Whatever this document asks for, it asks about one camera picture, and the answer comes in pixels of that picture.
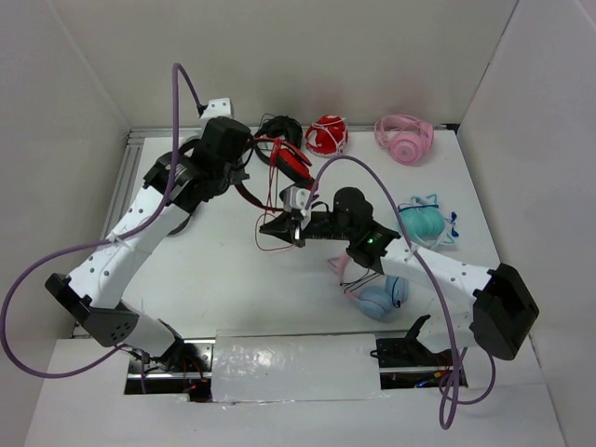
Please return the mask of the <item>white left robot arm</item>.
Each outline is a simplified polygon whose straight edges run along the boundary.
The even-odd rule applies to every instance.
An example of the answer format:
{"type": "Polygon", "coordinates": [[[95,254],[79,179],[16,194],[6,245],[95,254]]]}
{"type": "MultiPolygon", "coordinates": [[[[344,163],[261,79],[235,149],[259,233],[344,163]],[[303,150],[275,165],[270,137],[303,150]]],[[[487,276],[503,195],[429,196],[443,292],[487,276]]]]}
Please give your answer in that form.
{"type": "Polygon", "coordinates": [[[232,118],[210,119],[200,137],[177,150],[176,160],[169,153],[156,160],[106,244],[69,274],[49,277],[47,290],[100,345],[142,351],[164,372],[183,363],[182,337],[122,297],[155,248],[199,204],[246,179],[242,156],[250,138],[250,129],[232,118]]]}

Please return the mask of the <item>red black headphones with cable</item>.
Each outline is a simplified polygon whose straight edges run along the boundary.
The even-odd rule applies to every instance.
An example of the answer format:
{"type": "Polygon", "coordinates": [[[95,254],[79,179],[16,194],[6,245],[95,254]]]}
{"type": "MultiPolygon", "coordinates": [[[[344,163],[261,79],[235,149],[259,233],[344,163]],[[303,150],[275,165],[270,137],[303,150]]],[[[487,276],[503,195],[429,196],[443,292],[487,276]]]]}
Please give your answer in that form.
{"type": "Polygon", "coordinates": [[[260,142],[272,143],[269,160],[266,162],[266,165],[268,166],[266,201],[265,203],[263,203],[253,193],[251,193],[242,183],[236,185],[236,190],[252,206],[262,211],[262,214],[257,218],[254,227],[254,242],[256,247],[263,252],[286,251],[291,248],[291,245],[277,248],[264,248],[260,245],[258,237],[259,224],[266,224],[268,218],[276,217],[278,214],[282,212],[282,208],[276,208],[278,199],[274,198],[274,193],[278,192],[278,175],[280,173],[280,168],[278,167],[278,159],[284,159],[286,161],[289,161],[290,159],[287,156],[285,156],[285,154],[297,156],[301,159],[302,163],[305,166],[304,168],[299,169],[300,172],[302,172],[304,169],[307,169],[309,166],[312,165],[312,163],[306,160],[306,156],[302,156],[299,154],[299,149],[297,147],[285,140],[282,140],[280,138],[273,139],[269,137],[259,137],[250,138],[248,140],[247,147],[251,150],[251,153],[247,157],[247,160],[244,162],[245,165],[249,164],[251,155],[253,153],[257,153],[260,150],[260,142]]]}

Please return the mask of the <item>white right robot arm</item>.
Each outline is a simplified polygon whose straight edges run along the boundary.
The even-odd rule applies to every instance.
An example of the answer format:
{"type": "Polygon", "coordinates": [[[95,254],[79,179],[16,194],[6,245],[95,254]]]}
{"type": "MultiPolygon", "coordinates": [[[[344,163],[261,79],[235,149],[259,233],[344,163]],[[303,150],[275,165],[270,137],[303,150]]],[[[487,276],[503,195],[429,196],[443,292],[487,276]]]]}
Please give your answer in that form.
{"type": "Polygon", "coordinates": [[[539,315],[514,267],[466,264],[407,243],[398,232],[374,220],[373,205],[354,187],[336,192],[331,210],[286,208],[259,231],[297,247],[308,239],[344,240],[346,254],[361,267],[441,291],[445,299],[463,306],[463,313],[446,319],[446,334],[426,322],[408,340],[406,353],[417,365],[428,364],[450,348],[452,339],[460,347],[477,345],[497,359],[513,360],[539,315]]]}

